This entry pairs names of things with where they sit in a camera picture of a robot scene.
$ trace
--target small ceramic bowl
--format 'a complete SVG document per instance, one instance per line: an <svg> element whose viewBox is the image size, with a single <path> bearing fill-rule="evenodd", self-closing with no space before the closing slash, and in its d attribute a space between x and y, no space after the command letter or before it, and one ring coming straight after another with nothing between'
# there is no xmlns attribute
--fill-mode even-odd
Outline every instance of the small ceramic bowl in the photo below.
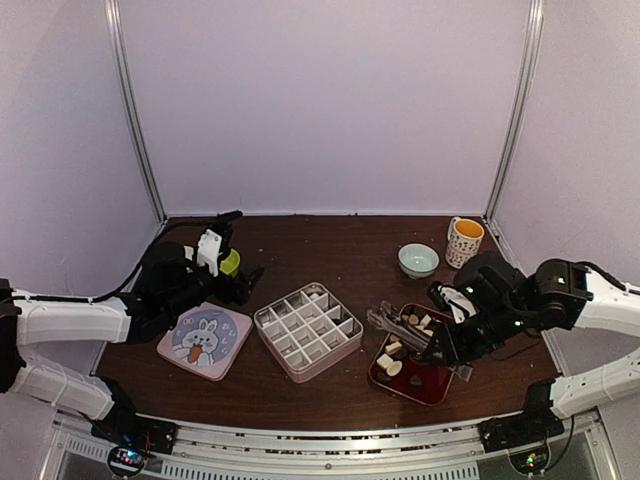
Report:
<svg viewBox="0 0 640 480"><path fill-rule="evenodd" d="M413 279L428 277L440 263L435 250L421 243L410 243L402 247L398 252L398 260L402 271Z"/></svg>

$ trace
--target cartoon rabbit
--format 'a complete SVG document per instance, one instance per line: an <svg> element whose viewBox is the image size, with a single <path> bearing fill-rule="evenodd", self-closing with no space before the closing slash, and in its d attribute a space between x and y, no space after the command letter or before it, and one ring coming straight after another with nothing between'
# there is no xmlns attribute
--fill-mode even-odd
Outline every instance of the cartoon rabbit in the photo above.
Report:
<svg viewBox="0 0 640 480"><path fill-rule="evenodd" d="M198 328L187 332L182 343L173 347L176 358L198 367L213 365L215 362L213 351L218 346L218 337L213 333L216 328L218 328L216 319L207 321L206 318L201 318Z"/></svg>

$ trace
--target dark brown tabletop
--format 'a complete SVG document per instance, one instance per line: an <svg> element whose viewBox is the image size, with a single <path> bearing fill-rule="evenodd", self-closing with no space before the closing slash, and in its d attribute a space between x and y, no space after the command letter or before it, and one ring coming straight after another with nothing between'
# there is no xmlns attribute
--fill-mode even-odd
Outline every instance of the dark brown tabletop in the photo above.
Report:
<svg viewBox="0 0 640 480"><path fill-rule="evenodd" d="M444 261L448 217L247 217L236 222L232 246L244 268L266 267L251 301L238 311L252 314L310 282L332 291L365 323L365 312L381 300L432 306L426 281L400 271L397 252L425 243L441 263L432 279L450 283L455 270ZM201 229L185 228L167 239L194 244ZM484 250L495 249L487 235ZM365 430L409 427L480 418L522 407L527 386L556 375L542 341L513 338L494 358L475 362L468 383L454 377L445 400L425 407L372 386L367 372L384 334L365 325L360 350L307 383L291 381L255 329L226 377L210 382L163 360L157 341L109 345L98 375L117 380L141 413L245 428ZM536 346L508 361L519 349Z"/></svg>

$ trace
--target dark red tray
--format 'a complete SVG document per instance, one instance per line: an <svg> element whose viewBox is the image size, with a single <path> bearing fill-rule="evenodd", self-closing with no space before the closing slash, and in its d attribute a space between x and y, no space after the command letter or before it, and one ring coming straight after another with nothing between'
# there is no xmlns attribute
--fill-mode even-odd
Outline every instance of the dark red tray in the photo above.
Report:
<svg viewBox="0 0 640 480"><path fill-rule="evenodd" d="M414 313L418 315L419 318L424 317L424 315L428 313L435 321L453 322L451 317L441 312L412 303L402 307L400 314L411 315ZM391 335L387 335L378 353L373 358L373 362L371 362L371 366L369 367L369 380L380 388L406 397L414 402L421 403L422 405L433 406L442 402L449 391L449 385L451 385L453 378L453 372L447 368L417 363L412 360L410 356L407 356L402 360L402 371L393 377L390 382L382 383L377 379L377 375L383 370L378 366L376 360L384 353L384 347L389 343L390 336ZM416 389L409 383L409 379L413 375L417 375L420 380L422 380L422 387L420 389Z"/></svg>

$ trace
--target white backdrop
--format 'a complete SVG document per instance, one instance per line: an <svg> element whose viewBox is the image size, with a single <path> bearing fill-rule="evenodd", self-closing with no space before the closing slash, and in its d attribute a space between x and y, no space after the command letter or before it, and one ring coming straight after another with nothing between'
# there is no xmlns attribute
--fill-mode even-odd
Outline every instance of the white backdrop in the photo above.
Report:
<svg viewBox="0 0 640 480"><path fill-rule="evenodd" d="M547 2L522 136L497 221L528 273L544 259L591 260L640 284L640 10L635 0ZM571 373L640 340L555 335ZM640 396L601 409L624 478L638 478Z"/></svg>
<svg viewBox="0 0 640 480"><path fill-rule="evenodd" d="M2 3L0 277L98 295L126 277L157 228L136 164L103 2ZM95 342L42 344L87 370ZM2 478L35 478L54 409L0 395Z"/></svg>
<svg viewBox="0 0 640 480"><path fill-rule="evenodd" d="M527 0L121 10L170 214L484 211Z"/></svg>

